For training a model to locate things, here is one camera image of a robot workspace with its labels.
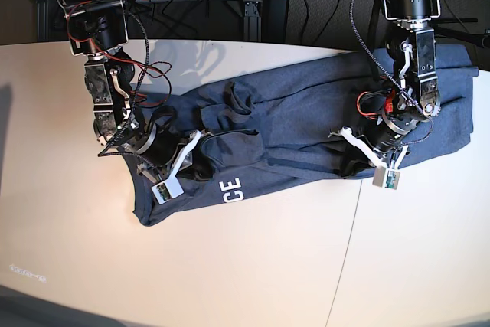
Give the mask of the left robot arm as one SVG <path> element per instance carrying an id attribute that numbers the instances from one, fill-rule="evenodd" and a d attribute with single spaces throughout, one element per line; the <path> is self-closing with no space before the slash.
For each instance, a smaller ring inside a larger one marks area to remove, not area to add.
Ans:
<path id="1" fill-rule="evenodd" d="M 440 112 L 435 32 L 430 27 L 430 21 L 440 16 L 440 1 L 381 1 L 384 17 L 394 25 L 386 41 L 393 70 L 387 71 L 373 51 L 367 55 L 391 85 L 358 96 L 358 106 L 375 96 L 384 98 L 384 104 L 363 114 L 370 123 L 360 136 L 350 129 L 340 132 L 348 141 L 340 168 L 344 178 L 382 167 L 389 169 L 388 177 L 394 181 L 394 169 L 411 144 L 407 137 L 419 124 L 433 123 Z"/>

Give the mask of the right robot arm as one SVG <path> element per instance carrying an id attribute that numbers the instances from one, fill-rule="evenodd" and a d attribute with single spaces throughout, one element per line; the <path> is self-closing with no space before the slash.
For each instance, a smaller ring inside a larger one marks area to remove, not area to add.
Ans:
<path id="1" fill-rule="evenodd" d="M 142 172 L 157 180 L 171 170 L 183 178 L 208 181 L 209 161 L 197 147 L 185 152 L 194 133 L 177 132 L 175 108 L 165 100 L 149 105 L 140 93 L 146 76 L 166 80 L 167 73 L 145 59 L 132 59 L 123 47 L 129 37 L 127 21 L 135 18 L 123 0 L 56 0 L 64 13 L 73 55 L 87 58 L 84 82 L 93 101 L 94 131 L 103 148 L 101 157 L 126 156 L 142 164 Z M 144 111 L 152 108 L 146 118 Z"/>

